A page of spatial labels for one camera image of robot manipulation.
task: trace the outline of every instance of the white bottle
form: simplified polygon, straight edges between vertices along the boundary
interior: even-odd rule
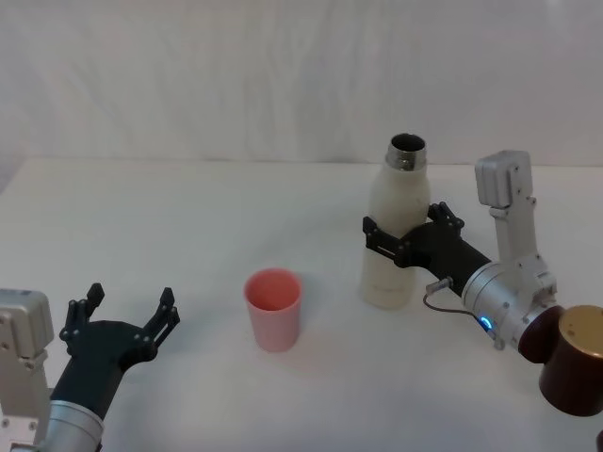
[[[369,216],[384,232],[402,237],[427,219],[430,186],[425,141],[410,134],[392,138],[381,171],[370,191]],[[414,268],[399,268],[379,253],[365,249],[361,295],[384,309],[400,308],[416,284]]]

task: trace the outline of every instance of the white tabletop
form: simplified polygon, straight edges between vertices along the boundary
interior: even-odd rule
[[[469,318],[427,310],[419,292],[393,313],[359,299],[376,170],[32,159],[0,196],[0,286],[43,291],[55,331],[91,283],[106,290],[94,318],[139,325],[173,288],[183,321],[125,376],[109,452],[594,450],[602,415],[552,408],[541,366],[495,351]],[[431,167],[430,180],[495,258],[473,169]],[[603,169],[534,169],[539,248],[566,306],[603,305],[602,180]],[[267,266],[304,283],[301,338],[285,354],[256,347],[241,295]],[[58,339],[49,354],[54,385],[68,356]]]

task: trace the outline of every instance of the white backdrop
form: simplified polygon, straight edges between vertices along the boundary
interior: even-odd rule
[[[600,0],[0,0],[0,154],[603,165]]]

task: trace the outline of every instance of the plastic cup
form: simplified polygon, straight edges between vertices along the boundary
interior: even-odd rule
[[[265,351],[292,348],[300,335],[302,285],[284,268],[267,268],[253,274],[245,284],[245,298],[255,342]]]

